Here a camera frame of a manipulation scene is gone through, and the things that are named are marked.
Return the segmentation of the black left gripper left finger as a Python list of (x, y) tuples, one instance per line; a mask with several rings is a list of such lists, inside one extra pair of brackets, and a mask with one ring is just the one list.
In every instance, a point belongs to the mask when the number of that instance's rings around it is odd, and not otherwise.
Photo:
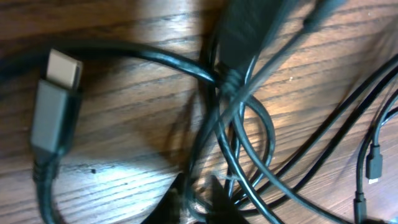
[(160, 202), (141, 224), (179, 224), (185, 175), (179, 173)]

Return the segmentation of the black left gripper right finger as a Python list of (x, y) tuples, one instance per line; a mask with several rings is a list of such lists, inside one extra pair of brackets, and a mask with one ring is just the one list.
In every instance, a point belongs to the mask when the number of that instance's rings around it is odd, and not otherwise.
[(208, 212), (209, 224), (249, 224), (249, 222), (238, 212), (228, 195), (224, 191), (218, 179), (210, 176), (211, 180), (211, 203)]

